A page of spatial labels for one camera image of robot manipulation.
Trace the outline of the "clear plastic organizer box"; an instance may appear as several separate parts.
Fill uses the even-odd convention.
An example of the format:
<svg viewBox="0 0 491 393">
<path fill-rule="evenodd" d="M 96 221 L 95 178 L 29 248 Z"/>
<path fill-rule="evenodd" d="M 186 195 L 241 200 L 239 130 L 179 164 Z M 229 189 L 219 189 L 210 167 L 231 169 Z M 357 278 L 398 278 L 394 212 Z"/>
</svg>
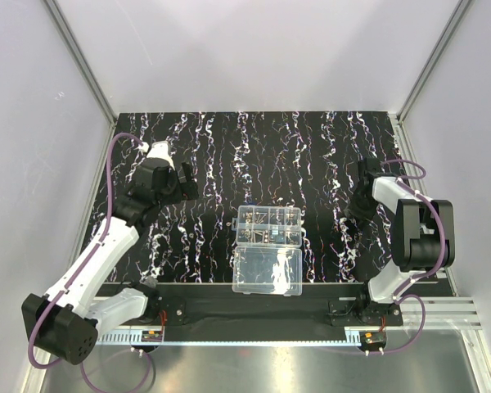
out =
<svg viewBox="0 0 491 393">
<path fill-rule="evenodd" d="M 294 206 L 239 206 L 232 290 L 245 295 L 299 296 L 303 286 L 302 214 Z M 279 233 L 275 241 L 272 233 Z"/>
</svg>

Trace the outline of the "aluminium frame profile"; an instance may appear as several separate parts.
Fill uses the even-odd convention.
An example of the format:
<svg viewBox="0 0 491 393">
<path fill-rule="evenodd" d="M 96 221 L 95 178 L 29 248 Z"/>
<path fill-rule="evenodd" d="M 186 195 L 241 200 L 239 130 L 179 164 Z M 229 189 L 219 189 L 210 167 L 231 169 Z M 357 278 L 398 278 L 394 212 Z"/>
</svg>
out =
<svg viewBox="0 0 491 393">
<path fill-rule="evenodd" d="M 95 102 L 99 106 L 101 113 L 106 118 L 108 124 L 111 127 L 114 127 L 118 116 L 108 102 L 107 96 L 104 94 L 97 77 L 93 73 L 93 70 L 89 65 L 88 60 L 86 59 L 86 56 L 84 55 L 83 50 L 80 47 L 79 42 L 71 29 L 70 23 L 66 19 L 58 1 L 42 0 L 41 3 L 46 8 L 52 23 L 55 25 L 59 35 L 61 36 L 65 47 L 76 64 L 79 73 L 88 86 L 88 89 Z"/>
</svg>

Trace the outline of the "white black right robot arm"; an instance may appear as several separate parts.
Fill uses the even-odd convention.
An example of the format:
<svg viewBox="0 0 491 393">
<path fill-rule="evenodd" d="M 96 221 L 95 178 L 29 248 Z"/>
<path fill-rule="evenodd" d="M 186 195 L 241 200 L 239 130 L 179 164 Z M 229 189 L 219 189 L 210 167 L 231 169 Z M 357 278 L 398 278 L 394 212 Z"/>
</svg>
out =
<svg viewBox="0 0 491 393">
<path fill-rule="evenodd" d="M 392 215 L 391 260 L 363 284 L 349 311 L 362 324 L 377 324 L 392 314 L 405 291 L 455 260 L 453 204 L 412 189 L 404 178 L 383 170 L 385 162 L 358 162 L 358 183 L 345 209 L 358 228 L 369 224 L 377 208 Z"/>
</svg>

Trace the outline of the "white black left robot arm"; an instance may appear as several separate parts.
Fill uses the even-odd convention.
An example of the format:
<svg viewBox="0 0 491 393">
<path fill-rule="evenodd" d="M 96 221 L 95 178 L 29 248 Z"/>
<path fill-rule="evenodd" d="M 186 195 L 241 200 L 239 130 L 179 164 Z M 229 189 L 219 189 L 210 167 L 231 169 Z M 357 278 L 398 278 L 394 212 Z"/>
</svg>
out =
<svg viewBox="0 0 491 393">
<path fill-rule="evenodd" d="M 112 199 L 108 215 L 92 241 L 64 276 L 43 295 L 30 294 L 21 306 L 35 368 L 39 348 L 69 364 L 82 363 L 97 338 L 130 320 L 150 323 L 160 315 L 160 293 L 133 283 L 101 302 L 94 297 L 111 270 L 154 224 L 165 206 L 199 196 L 191 166 L 177 171 L 164 158 L 146 158 L 124 193 Z"/>
</svg>

